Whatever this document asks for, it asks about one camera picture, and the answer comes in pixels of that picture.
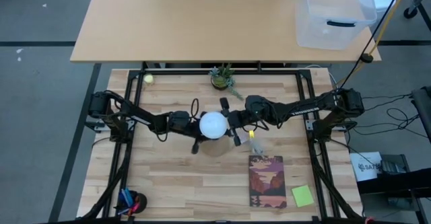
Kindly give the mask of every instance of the desk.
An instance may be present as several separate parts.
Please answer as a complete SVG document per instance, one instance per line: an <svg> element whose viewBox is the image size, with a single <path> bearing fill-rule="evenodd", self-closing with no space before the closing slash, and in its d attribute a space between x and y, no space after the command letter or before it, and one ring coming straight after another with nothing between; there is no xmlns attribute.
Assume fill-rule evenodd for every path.
<svg viewBox="0 0 431 224"><path fill-rule="evenodd" d="M350 63L345 50L296 43L296 0L92 0L71 61ZM374 60L380 61L377 51Z"/></svg>
<svg viewBox="0 0 431 224"><path fill-rule="evenodd" d="M327 69L306 71L311 74L316 95L332 89ZM244 109L244 102L227 91L215 90L208 75L153 74L155 84L143 86L139 104L151 113L176 110L190 112L193 98L199 98L200 112L220 110L221 97L228 98L230 110ZM128 75L129 70L113 70L108 89L124 95ZM235 75L234 78L238 92L244 96L258 94L268 100L285 103L300 99L295 75ZM132 101L135 88L136 86L132 85ZM309 94L306 89L304 91L307 98ZM127 185L132 190L144 193L148 198L148 206L144 212L136 214L136 220L309 221L312 215L319 215L317 188L310 165L302 116L289 119L280 130L274 126L270 126L270 129L257 130L256 137L261 139L265 154L282 155L284 158L288 205L285 209L249 206L248 156L251 152L247 146L233 147L221 157L209 157L204 154L201 146L201 151L192 155L193 139L171 133L168 140L161 143L146 126L138 124L132 145ZM97 134L96 140L108 135L109 133ZM345 143L341 133L334 132L332 137ZM336 188L355 212L361 213L362 204L347 149L335 143L327 143L326 146ZM77 216L88 212L106 188L113 151L114 143L109 141L94 145ZM310 186L315 203L298 208L291 189L305 184ZM117 193L118 190L115 190L113 195L116 196ZM325 187L323 196L330 215L331 205Z"/></svg>

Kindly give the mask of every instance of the yellow sticky note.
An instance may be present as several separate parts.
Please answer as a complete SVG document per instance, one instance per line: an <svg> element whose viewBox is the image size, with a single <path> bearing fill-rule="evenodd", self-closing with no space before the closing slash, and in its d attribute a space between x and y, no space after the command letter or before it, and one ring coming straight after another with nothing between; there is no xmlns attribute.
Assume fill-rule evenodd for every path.
<svg viewBox="0 0 431 224"><path fill-rule="evenodd" d="M303 207L314 203L314 200L312 199L311 191L308 185L293 188L292 193L294 194L297 207Z"/></svg>

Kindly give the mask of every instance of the plastic storage bin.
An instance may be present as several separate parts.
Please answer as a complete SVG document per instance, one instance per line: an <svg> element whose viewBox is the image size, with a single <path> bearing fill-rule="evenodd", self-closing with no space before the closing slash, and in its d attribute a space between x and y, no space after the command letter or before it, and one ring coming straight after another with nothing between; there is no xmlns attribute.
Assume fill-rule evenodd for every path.
<svg viewBox="0 0 431 224"><path fill-rule="evenodd" d="M296 40L300 46L342 50L375 21L374 0L298 0Z"/></svg>

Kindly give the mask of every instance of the gray carpet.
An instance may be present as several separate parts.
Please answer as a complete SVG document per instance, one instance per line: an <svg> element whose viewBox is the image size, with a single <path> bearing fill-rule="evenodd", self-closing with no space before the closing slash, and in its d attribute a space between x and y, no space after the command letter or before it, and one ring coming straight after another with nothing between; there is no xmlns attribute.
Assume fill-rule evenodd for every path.
<svg viewBox="0 0 431 224"><path fill-rule="evenodd" d="M384 40L431 39L420 16L411 20L403 18L402 11L410 1L402 1ZM74 41L89 2L0 0L0 41ZM424 6L430 11L431 0L425 0ZM48 220L92 66L71 64L72 48L27 47L19 54L17 49L0 48L0 91L3 93L0 101L3 110L0 114L0 223L39 223ZM382 46L379 50L383 62L365 67L349 80L348 87L354 87L363 96L393 96L431 83L429 46ZM336 79L341 79L352 66L332 65L331 72ZM106 88L110 69L136 67L133 63L104 65L97 89ZM384 101L366 100L365 104L371 107ZM402 109L408 116L415 114L412 104L405 99L365 113L359 117L359 124L396 122L386 115L390 107ZM358 130L371 133L388 127ZM419 121L409 128L424 133ZM358 151L403 153L411 169L431 167L430 142L406 130L370 136L352 132L351 135L352 147ZM93 140L94 133L85 130L61 220L75 217ZM398 209L390 207L381 196L364 196L363 201L367 215L385 221L417 223L413 212L396 212ZM431 202L425 199L422 202L431 213Z"/></svg>

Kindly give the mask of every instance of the white sphere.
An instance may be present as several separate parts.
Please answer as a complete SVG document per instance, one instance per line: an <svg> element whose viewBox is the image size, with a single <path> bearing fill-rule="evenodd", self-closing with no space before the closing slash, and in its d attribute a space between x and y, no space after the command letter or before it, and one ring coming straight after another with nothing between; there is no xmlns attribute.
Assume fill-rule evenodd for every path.
<svg viewBox="0 0 431 224"><path fill-rule="evenodd" d="M202 135L209 139L218 139L223 137L228 130L226 118L220 112L208 112L204 114L199 122L199 129Z"/></svg>

